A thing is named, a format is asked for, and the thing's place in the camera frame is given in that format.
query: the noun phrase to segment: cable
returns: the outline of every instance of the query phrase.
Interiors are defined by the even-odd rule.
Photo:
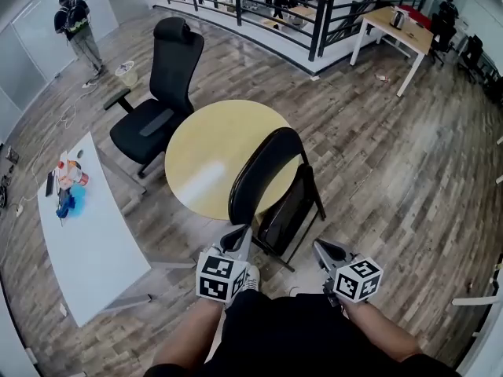
[[[35,158],[35,161],[33,162],[33,164],[31,165],[31,174],[33,175],[33,178],[35,179],[35,184],[37,185],[37,189],[36,189],[36,192],[35,194],[30,197],[30,198],[26,198],[25,196],[22,196],[19,203],[18,204],[10,204],[9,206],[9,209],[10,207],[12,207],[13,205],[16,205],[16,212],[17,210],[19,209],[20,205],[23,203],[23,201],[29,203],[30,201],[34,200],[36,198],[36,196],[39,194],[39,189],[40,189],[40,185],[39,185],[39,181],[37,180],[37,175],[35,174],[35,165],[37,164],[37,162],[39,161],[40,159],[40,156],[42,155],[42,151],[46,145],[46,142],[50,139],[51,135],[53,134],[53,132],[55,131],[56,127],[60,124],[60,123],[64,123],[64,129],[65,130],[68,130],[73,122],[75,121],[75,118],[77,117],[77,103],[83,99],[84,97],[86,97],[87,95],[90,95],[92,94],[96,89],[97,89],[97,83],[93,84],[88,84],[88,85],[92,85],[94,86],[94,88],[91,90],[91,91],[88,91],[86,93],[83,93],[82,95],[80,95],[77,99],[75,99],[75,102],[73,104],[71,104],[70,106],[68,106],[63,114],[61,115],[61,117],[57,120],[57,122],[54,123],[53,125],[53,128],[50,130],[50,132],[47,134],[46,136],[46,139],[43,141],[42,145],[40,146],[40,149],[39,149],[39,152],[37,153],[36,155],[36,158]],[[66,117],[68,111],[73,108],[73,113],[72,115],[70,115],[69,117]],[[7,257],[7,252],[9,250],[9,244],[10,244],[10,239],[13,235],[13,230],[14,230],[14,226],[16,225],[16,219],[14,219],[14,222],[13,222],[13,226],[12,228],[10,228],[10,232],[9,232],[9,238],[7,239],[7,243],[6,243],[6,248],[5,248],[5,251],[4,251],[4,255],[2,256],[2,260],[0,261],[0,266],[3,265],[3,262],[4,260],[6,259]]]

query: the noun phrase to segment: kettle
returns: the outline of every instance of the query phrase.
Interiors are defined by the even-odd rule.
[[[406,22],[406,15],[400,9],[396,9],[391,18],[390,25],[397,29],[402,29],[404,22]]]

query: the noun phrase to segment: office chair in background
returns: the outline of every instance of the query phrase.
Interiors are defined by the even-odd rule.
[[[442,66],[445,64],[444,60],[439,56],[439,52],[448,53],[453,48],[450,40],[455,36],[456,32],[456,28],[449,25],[438,14],[431,16],[431,33],[434,35],[434,38],[431,42],[430,55],[433,63],[435,63],[435,58],[437,58],[442,63]],[[438,42],[435,40],[437,35],[440,37]]]
[[[148,99],[132,108],[120,91],[104,105],[109,110],[115,103],[127,112],[110,130],[117,148],[142,166],[138,176],[161,153],[178,126],[194,113],[189,100],[189,84],[204,47],[202,35],[191,32],[180,17],[165,18],[154,28],[154,56]]]
[[[273,131],[255,150],[236,178],[229,195],[229,219],[233,225],[250,225],[267,186],[278,172],[297,155],[303,163],[297,168],[296,176],[288,191],[269,210],[265,211],[253,243],[290,271],[289,265],[314,220],[320,214],[326,219],[325,209],[314,183],[313,168],[310,166],[299,135],[290,127]],[[318,210],[285,262],[281,255],[292,242],[313,204]]]
[[[483,53],[482,41],[477,35],[468,38],[468,48],[461,54],[463,63],[458,63],[457,67],[463,70],[471,83],[477,83],[477,75],[481,75],[478,67],[480,57]]]

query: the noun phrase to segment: blue object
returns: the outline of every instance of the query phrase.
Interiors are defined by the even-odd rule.
[[[85,204],[85,195],[86,195],[86,189],[81,186],[81,185],[73,185],[70,188],[70,194],[73,196],[75,205],[70,211],[69,216],[72,218],[80,216],[80,214],[83,212],[84,209],[84,204]]]
[[[60,208],[56,211],[58,218],[65,219],[68,216],[68,212],[71,208],[75,208],[75,199],[72,194],[68,194],[64,200],[61,202]]]

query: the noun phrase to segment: wooden floor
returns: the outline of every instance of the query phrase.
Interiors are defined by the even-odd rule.
[[[128,97],[133,105],[149,94],[153,27],[170,15],[154,10],[100,43],[110,70],[125,60],[137,64],[141,82]],[[409,64],[390,46],[364,49],[355,67],[344,60],[311,81],[253,43],[210,24],[188,22],[206,40],[190,87],[194,107],[249,99],[280,112],[304,141],[327,210],[327,221],[315,222],[293,259],[296,273],[255,255],[263,291],[273,297],[321,291],[323,275],[310,243],[316,236],[348,243],[384,268],[384,283],[373,302],[415,334],[426,353],[454,364],[483,309],[455,308],[450,302],[466,296],[470,280],[471,296],[487,293],[501,252],[502,197],[494,181],[503,174],[503,155],[496,146],[503,127],[481,88],[470,85],[454,66],[432,66],[427,58],[398,98]],[[376,73],[391,81],[377,80]],[[9,190],[11,203],[36,193],[30,170],[34,157],[54,122],[86,91],[81,89],[85,80],[85,68],[72,64],[14,130],[9,143],[21,161]],[[124,111],[101,109],[120,88],[107,73],[96,91],[78,103],[72,126],[56,128],[35,165],[39,182],[60,152],[89,130],[120,166],[135,172],[138,165],[108,135]],[[4,159],[0,165],[1,171],[7,167]],[[145,251],[196,255],[222,223],[191,213],[175,199],[161,156],[148,172],[142,183],[149,191],[127,218],[131,230]],[[125,204],[127,187],[107,176],[117,201]],[[14,218],[14,208],[0,218],[0,255]],[[78,329],[59,312],[64,300],[46,252],[36,199],[24,203],[13,227],[2,275],[22,336],[42,373],[51,377],[77,372],[141,376],[156,346],[196,299],[194,271],[156,270],[132,289],[154,294],[154,302],[96,317]]]

